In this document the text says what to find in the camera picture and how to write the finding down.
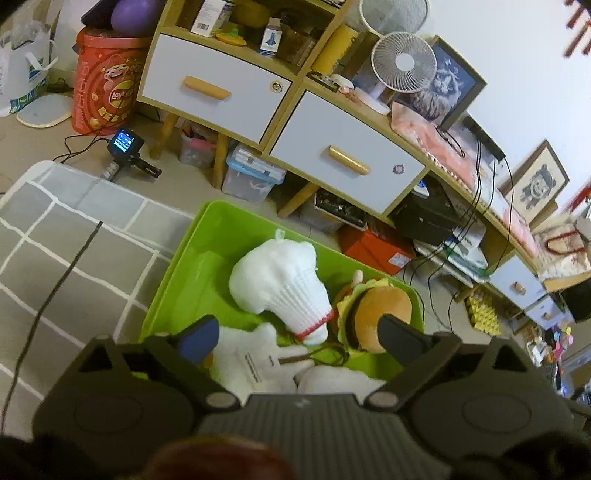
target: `black box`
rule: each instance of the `black box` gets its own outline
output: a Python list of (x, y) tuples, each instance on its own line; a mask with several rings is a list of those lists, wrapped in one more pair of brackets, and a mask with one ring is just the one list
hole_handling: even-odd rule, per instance
[(453, 235), (460, 219), (439, 180), (427, 176), (423, 182), (429, 197), (412, 190), (389, 217), (400, 235), (437, 247)]

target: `tile floor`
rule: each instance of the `tile floor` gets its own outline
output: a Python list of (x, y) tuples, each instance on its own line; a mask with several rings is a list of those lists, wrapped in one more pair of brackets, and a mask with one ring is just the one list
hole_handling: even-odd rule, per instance
[[(142, 149), (142, 153), (144, 158), (149, 161), (148, 145), (152, 144), (160, 125), (138, 116), (132, 127), (140, 136), (145, 138), (147, 145)], [(49, 129), (36, 130), (21, 125), (17, 122), (15, 116), (0, 118), (0, 192), (6, 191), (17, 178), (36, 162), (49, 160), (66, 153), (64, 139), (74, 134), (75, 132), (72, 130), (69, 121), (62, 122)], [(72, 138), (69, 139), (68, 145), (72, 151), (79, 151), (87, 147), (89, 141), (89, 137)], [(105, 147), (106, 143), (100, 142), (89, 151), (70, 160), (68, 164), (88, 173), (100, 175), (111, 161)], [(289, 182), (284, 188), (282, 187), (283, 192), (281, 190), (273, 191), (271, 198), (264, 203), (252, 204), (244, 202), (227, 196), (219, 190), (214, 190), (209, 183), (207, 173), (192, 166), (181, 164), (177, 158), (179, 148), (180, 137), (177, 132), (170, 141), (169, 149), (164, 152), (162, 158), (156, 163), (158, 168), (163, 171), (158, 180), (148, 179), (144, 174), (136, 170), (121, 175), (118, 183), (141, 195), (189, 213), (196, 213), (204, 202), (225, 199), (331, 248), (339, 249), (335, 237), (325, 235), (309, 227), (301, 222), (297, 215), (292, 215), (285, 220), (277, 218), (277, 206), (281, 205), (285, 201), (285, 197), (291, 193), (289, 192)], [(295, 181), (295, 185), (292, 185), (292, 187), (297, 190), (298, 179), (292, 180)], [(410, 271), (406, 273), (406, 281), (410, 279), (410, 274)], [(418, 291), (425, 303), (424, 320), (427, 333), (449, 329), (449, 308), (453, 330), (464, 342), (488, 343), (490, 341), (488, 335), (477, 332), (470, 327), (463, 303), (451, 301), (452, 293), (456, 291), (458, 286), (454, 281), (447, 281), (445, 278), (434, 279), (431, 281), (429, 289), (420, 279), (415, 278), (412, 286)], [(4, 397), (8, 380), (8, 373), (0, 369), (0, 399)], [(17, 390), (17, 397), (19, 395), (22, 395), (22, 393)], [(23, 404), (18, 408), (19, 412), (16, 416), (22, 414), (24, 417), (30, 417), (36, 405)], [(12, 430), (17, 434), (22, 433), (20, 427), (16, 425)]]

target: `green storage box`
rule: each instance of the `green storage box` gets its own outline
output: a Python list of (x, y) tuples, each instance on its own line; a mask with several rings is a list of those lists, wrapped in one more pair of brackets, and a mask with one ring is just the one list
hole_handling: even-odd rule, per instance
[[(294, 343), (277, 317), (270, 312), (254, 315), (242, 311), (234, 303), (228, 288), (236, 262), (250, 250), (274, 238), (277, 228), (285, 231), (286, 238), (314, 245), (318, 277), (331, 300), (351, 282), (356, 270), (362, 270), (365, 279), (387, 276), (270, 220), (217, 200), (203, 206), (185, 234), (146, 315), (141, 338), (157, 332), (180, 332), (203, 315), (212, 314), (221, 325), (244, 330), (253, 330), (262, 322), (272, 322), (280, 336), (280, 345)], [(411, 325), (422, 332), (421, 307), (416, 292), (396, 278), (390, 280), (409, 295), (413, 303)], [(334, 358), (334, 354), (326, 351), (321, 355), (322, 359)], [(350, 359), (346, 366), (384, 380), (402, 370), (387, 353), (367, 353)]]

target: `white drawer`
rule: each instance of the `white drawer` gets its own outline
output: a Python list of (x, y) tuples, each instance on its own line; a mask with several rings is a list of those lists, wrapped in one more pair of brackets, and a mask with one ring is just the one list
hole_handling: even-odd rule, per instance
[[(338, 163), (329, 155), (331, 146), (369, 167), (369, 173)], [(424, 168), (385, 136), (311, 92), (302, 97), (271, 155), (377, 213)], [(401, 173), (394, 173), (397, 166)]]
[(524, 310), (546, 295), (544, 286), (516, 255), (491, 275), (491, 284)]
[(544, 330), (553, 327), (564, 319), (564, 313), (550, 296), (526, 310), (525, 314)]
[[(217, 100), (183, 85), (187, 76), (230, 92)], [(279, 82), (280, 92), (271, 88)], [(259, 143), (291, 82), (212, 48), (158, 37), (140, 92)]]

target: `red bucket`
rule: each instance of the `red bucket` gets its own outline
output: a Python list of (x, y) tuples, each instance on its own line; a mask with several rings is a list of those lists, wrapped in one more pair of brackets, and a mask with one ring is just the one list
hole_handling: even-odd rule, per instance
[(110, 135), (127, 123), (151, 42), (152, 37), (126, 38), (108, 30), (78, 33), (74, 130)]

